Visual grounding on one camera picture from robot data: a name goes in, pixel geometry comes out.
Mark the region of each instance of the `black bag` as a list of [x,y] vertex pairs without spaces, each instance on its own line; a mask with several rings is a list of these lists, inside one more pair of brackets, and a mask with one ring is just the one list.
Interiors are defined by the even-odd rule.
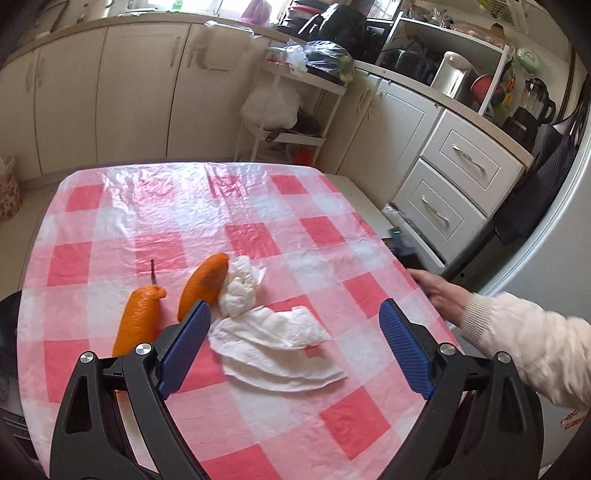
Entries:
[[529,237],[558,195],[579,150],[589,111],[590,91],[591,82],[587,76],[573,113],[570,132],[562,136],[562,139],[557,139],[556,130],[548,128],[547,135],[552,136],[552,139],[549,142],[544,139],[546,147],[549,144],[558,146],[542,148],[525,179],[495,213],[495,230],[503,245],[510,244],[518,237]]

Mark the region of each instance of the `blue gripper pad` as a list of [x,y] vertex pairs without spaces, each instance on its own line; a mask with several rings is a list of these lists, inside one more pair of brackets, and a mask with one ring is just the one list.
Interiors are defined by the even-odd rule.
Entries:
[[212,311],[204,301],[198,301],[193,305],[183,321],[168,329],[172,330],[170,346],[160,359],[160,374],[156,391],[162,400],[166,400],[172,393],[178,391],[189,373],[189,368],[195,356],[205,340],[212,322]]
[[[392,299],[384,300],[379,307],[379,326],[408,386],[412,391],[420,393],[425,400],[429,400],[435,392],[431,377],[431,360],[413,334],[413,327],[425,327],[409,322]],[[437,343],[433,337],[431,338],[436,347]]]

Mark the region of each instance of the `metal screw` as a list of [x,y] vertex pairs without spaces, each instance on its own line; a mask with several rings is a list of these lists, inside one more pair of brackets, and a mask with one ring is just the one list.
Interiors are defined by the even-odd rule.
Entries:
[[496,358],[499,362],[502,362],[504,364],[510,364],[511,363],[511,355],[509,355],[506,352],[499,352],[496,354]]
[[456,347],[454,347],[451,343],[442,343],[439,346],[439,351],[443,355],[452,356],[454,353],[456,353]]
[[146,355],[152,349],[152,345],[149,343],[140,343],[137,347],[135,347],[135,353],[138,355]]
[[80,361],[81,361],[83,364],[87,364],[87,363],[89,363],[89,362],[92,362],[92,359],[93,359],[94,357],[95,357],[95,356],[92,354],[92,352],[84,352],[82,355],[80,355]]

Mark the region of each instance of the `person's arm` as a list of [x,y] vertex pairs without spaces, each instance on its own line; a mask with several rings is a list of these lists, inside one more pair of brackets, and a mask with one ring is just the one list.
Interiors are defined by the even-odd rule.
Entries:
[[585,320],[508,293],[484,297],[428,272],[410,274],[440,315],[487,357],[509,353],[520,377],[555,405],[591,406],[591,325]]

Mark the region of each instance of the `lid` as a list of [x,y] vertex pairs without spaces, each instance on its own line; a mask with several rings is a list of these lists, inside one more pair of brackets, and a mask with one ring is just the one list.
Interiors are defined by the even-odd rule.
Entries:
[[539,78],[533,78],[530,80],[526,80],[525,81],[525,88],[526,88],[526,90],[534,90],[534,91],[538,91],[538,92],[543,92],[546,95],[548,95],[548,87]]
[[456,53],[454,51],[445,52],[445,55],[443,56],[443,61],[448,62],[449,64],[460,70],[467,70],[473,68],[472,63],[470,63],[459,53]]

